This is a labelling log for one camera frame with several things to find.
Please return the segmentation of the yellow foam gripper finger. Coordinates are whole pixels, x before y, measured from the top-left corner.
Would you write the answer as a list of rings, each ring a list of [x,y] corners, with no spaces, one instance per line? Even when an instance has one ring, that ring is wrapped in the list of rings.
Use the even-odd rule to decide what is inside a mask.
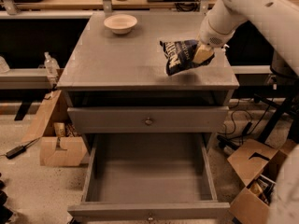
[[[192,61],[194,63],[204,63],[214,56],[214,49],[206,44],[199,43]]]

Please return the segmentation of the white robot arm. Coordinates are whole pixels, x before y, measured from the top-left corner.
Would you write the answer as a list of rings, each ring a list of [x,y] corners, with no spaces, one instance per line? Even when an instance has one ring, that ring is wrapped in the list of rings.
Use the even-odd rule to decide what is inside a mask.
[[[299,73],[299,7],[288,0],[217,0],[200,25],[193,61],[201,64],[210,59],[245,21]],[[280,168],[266,224],[299,224],[299,146]]]

